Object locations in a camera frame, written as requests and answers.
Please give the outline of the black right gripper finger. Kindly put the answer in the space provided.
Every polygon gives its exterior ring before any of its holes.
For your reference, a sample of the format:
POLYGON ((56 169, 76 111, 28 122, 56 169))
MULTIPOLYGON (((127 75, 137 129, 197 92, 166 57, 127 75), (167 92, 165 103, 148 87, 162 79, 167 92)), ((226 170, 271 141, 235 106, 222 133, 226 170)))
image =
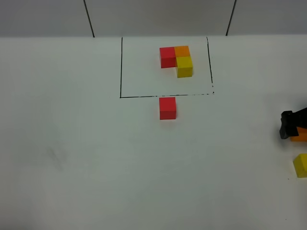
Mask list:
POLYGON ((296 113, 292 111, 284 111, 281 113, 281 128, 279 132, 281 139, 299 136, 296 113))

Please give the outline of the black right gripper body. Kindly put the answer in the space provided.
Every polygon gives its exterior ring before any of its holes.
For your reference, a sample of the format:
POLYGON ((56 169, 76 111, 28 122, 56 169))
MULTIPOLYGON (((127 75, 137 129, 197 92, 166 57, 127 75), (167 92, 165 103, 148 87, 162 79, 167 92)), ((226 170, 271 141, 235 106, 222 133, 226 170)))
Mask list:
POLYGON ((292 123, 295 127, 307 128, 307 108, 301 109, 292 114, 292 123))

